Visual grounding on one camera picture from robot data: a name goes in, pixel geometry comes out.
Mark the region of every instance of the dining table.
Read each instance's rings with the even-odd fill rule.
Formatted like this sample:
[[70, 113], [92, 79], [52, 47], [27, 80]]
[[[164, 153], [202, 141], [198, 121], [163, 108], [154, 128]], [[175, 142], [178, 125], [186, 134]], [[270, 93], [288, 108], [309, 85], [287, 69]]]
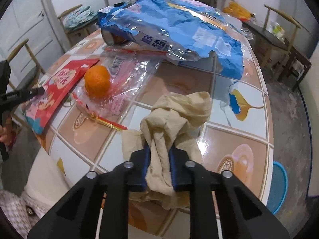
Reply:
[[[188, 66], [163, 61], [117, 123], [139, 130], [141, 120], [162, 95], [208, 92], [211, 113], [194, 135], [203, 166], [213, 172], [232, 171], [266, 205], [274, 148], [269, 95], [249, 41], [229, 27], [226, 32], [241, 42], [244, 73], [240, 80], [221, 75], [216, 58], [213, 63]], [[40, 85], [71, 60], [96, 58], [98, 64], [107, 66], [106, 46], [100, 29], [96, 30], [61, 56], [41, 78]], [[232, 96], [239, 102], [240, 111], [231, 105]], [[102, 174], [124, 162], [121, 131], [90, 119], [72, 97], [63, 100], [37, 137], [72, 184], [89, 171]], [[218, 211], [216, 219], [220, 228]], [[188, 207], [164, 209], [155, 200], [129, 201], [129, 238], [188, 239], [189, 221]]]

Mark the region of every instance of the door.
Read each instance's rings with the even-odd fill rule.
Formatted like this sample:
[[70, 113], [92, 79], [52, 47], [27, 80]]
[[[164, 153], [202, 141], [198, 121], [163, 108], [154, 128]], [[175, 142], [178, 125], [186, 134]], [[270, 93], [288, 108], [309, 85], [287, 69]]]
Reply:
[[[43, 9], [41, 0], [13, 0], [0, 20], [0, 54], [7, 58], [10, 52], [26, 38], [28, 45], [44, 71], [63, 55]], [[11, 81], [17, 86], [35, 66], [27, 50], [22, 48], [11, 61]]]

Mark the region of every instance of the concrete floor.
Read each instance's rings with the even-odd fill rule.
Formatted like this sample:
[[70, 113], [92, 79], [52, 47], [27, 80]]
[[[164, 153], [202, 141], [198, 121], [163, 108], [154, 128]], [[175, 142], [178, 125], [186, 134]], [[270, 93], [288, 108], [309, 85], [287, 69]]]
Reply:
[[[263, 70], [274, 123], [274, 161], [285, 167], [288, 174], [288, 193], [276, 214], [291, 238], [309, 218], [306, 193], [310, 173], [310, 135], [307, 117], [298, 90], [292, 92], [295, 79], [283, 83], [271, 80], [269, 70]], [[27, 182], [33, 160], [40, 145], [31, 130], [22, 129], [10, 158], [3, 165], [4, 188], [20, 195]]]
[[276, 217], [286, 227], [291, 238], [309, 218], [306, 195], [310, 177], [310, 133], [301, 95], [291, 87], [295, 77], [283, 83], [271, 80], [270, 70], [263, 69], [269, 93], [274, 124], [274, 161], [280, 162], [288, 174], [288, 192]]

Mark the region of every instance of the red snack bag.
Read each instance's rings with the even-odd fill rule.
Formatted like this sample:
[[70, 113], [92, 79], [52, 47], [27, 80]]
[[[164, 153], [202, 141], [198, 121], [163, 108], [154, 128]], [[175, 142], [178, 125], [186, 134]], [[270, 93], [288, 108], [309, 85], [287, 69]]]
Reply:
[[44, 84], [44, 95], [35, 97], [27, 106], [26, 119], [34, 132], [41, 134], [55, 109], [85, 72], [99, 59], [72, 60]]

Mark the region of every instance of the orange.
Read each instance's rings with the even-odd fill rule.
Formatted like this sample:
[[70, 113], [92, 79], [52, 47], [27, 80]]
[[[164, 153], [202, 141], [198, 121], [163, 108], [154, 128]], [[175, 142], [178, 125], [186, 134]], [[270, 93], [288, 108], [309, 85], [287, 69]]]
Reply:
[[111, 86], [110, 74], [104, 66], [91, 67], [84, 75], [85, 89], [90, 98], [103, 98]]

